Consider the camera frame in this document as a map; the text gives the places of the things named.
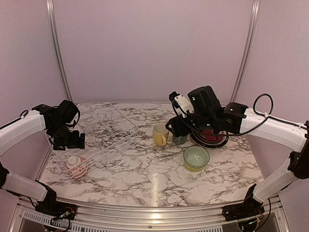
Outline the yellow mug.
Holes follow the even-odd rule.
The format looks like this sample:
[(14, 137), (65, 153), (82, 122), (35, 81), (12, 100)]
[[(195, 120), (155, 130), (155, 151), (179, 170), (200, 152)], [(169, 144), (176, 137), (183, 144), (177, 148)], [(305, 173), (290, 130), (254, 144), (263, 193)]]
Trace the yellow mug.
[(166, 146), (169, 131), (165, 127), (165, 123), (156, 123), (153, 126), (153, 140), (156, 146)]

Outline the green patterned tall mug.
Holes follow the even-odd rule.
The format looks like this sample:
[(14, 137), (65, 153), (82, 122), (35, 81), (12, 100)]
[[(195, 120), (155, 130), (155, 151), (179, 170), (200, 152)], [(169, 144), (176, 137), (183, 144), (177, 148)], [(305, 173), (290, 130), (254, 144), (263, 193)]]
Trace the green patterned tall mug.
[(183, 145), (186, 143), (188, 138), (188, 135), (185, 136), (175, 136), (173, 135), (173, 143), (175, 143), (176, 145)]

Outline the pink white small bowl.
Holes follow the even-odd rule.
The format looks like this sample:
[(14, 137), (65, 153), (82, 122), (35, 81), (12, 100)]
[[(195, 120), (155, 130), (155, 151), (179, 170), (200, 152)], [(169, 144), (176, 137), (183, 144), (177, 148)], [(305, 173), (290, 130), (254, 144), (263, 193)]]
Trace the pink white small bowl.
[(72, 179), (77, 179), (86, 174), (88, 170), (87, 162), (80, 156), (70, 156), (66, 161), (68, 175)]

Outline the black rimmed beige plate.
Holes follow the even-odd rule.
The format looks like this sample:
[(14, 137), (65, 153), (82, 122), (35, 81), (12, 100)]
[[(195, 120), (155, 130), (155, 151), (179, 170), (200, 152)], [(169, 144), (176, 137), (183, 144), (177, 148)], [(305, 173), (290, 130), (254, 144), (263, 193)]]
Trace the black rimmed beige plate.
[[(217, 136), (223, 136), (226, 135), (227, 132), (226, 131), (221, 131), (219, 133), (214, 133), (214, 135)], [(204, 148), (220, 148), (222, 146), (224, 146), (227, 142), (228, 142), (228, 136), (223, 136), (224, 139), (221, 142), (218, 143), (209, 143), (204, 141), (204, 139), (201, 137), (202, 133), (198, 133), (196, 131), (191, 131), (190, 133), (190, 137), (191, 139), (199, 146), (202, 146)]]

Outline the pale green cup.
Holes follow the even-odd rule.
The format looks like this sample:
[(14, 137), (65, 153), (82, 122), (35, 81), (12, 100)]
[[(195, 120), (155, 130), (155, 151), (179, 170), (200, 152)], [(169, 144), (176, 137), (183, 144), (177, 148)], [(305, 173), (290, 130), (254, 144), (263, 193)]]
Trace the pale green cup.
[(203, 162), (210, 161), (210, 154), (203, 147), (191, 146), (184, 151), (183, 160), (194, 166), (201, 166)]

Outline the lime green bowl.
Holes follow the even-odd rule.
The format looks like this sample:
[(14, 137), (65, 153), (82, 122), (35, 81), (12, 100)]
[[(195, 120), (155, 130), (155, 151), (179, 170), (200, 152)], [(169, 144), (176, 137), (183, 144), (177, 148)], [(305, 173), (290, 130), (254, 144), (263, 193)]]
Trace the lime green bowl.
[(201, 164), (201, 166), (194, 166), (190, 163), (188, 163), (186, 160), (183, 160), (184, 166), (187, 170), (191, 171), (191, 172), (198, 172), (201, 171), (202, 169), (204, 169), (206, 167), (206, 165), (209, 163), (209, 160), (203, 162)]

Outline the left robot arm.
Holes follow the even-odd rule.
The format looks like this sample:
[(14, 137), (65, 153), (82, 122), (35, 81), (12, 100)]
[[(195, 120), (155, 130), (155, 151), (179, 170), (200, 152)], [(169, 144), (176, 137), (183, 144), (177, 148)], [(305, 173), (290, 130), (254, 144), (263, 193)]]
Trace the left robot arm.
[[(63, 100), (58, 106), (40, 104), (30, 111), (25, 110), (17, 119), (1, 126), (0, 153), (4, 155), (16, 144), (41, 131), (46, 131), (51, 137), (53, 150), (84, 149), (85, 134), (74, 130), (80, 115), (78, 107), (69, 100)], [(51, 215), (61, 211), (61, 204), (53, 198), (56, 197), (53, 190), (37, 181), (11, 173), (3, 166), (0, 168), (0, 187), (37, 200)]]

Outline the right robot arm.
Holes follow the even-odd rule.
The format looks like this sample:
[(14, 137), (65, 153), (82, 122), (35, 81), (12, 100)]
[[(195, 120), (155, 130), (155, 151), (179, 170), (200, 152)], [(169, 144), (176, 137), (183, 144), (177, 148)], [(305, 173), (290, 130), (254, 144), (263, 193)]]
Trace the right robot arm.
[(231, 102), (223, 107), (210, 86), (192, 90), (185, 97), (177, 92), (169, 95), (174, 111), (166, 129), (175, 137), (195, 133), (208, 139), (208, 145), (224, 137), (251, 135), (292, 150), (286, 162), (263, 182), (252, 186), (239, 206), (239, 212), (250, 216), (271, 195), (298, 179), (309, 177), (309, 124), (295, 123), (258, 112), (255, 107)]

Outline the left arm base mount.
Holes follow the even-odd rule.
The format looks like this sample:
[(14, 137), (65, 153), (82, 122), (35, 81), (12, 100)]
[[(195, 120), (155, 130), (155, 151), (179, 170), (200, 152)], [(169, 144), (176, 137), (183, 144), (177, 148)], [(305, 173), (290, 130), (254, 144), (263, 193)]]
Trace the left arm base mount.
[(66, 219), (68, 221), (66, 229), (57, 229), (56, 232), (68, 232), (71, 228), (71, 221), (75, 218), (77, 205), (60, 202), (56, 196), (50, 195), (46, 196), (43, 201), (37, 201), (35, 210), (52, 216), (52, 221)]

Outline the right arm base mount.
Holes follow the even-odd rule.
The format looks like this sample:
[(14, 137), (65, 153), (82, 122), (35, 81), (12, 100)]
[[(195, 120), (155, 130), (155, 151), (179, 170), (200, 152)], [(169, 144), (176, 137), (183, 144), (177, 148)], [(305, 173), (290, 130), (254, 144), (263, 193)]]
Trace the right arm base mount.
[(222, 208), (225, 220), (237, 220), (241, 232), (254, 232), (265, 212), (263, 204), (253, 198), (253, 189), (254, 186), (248, 189), (242, 203), (230, 204)]

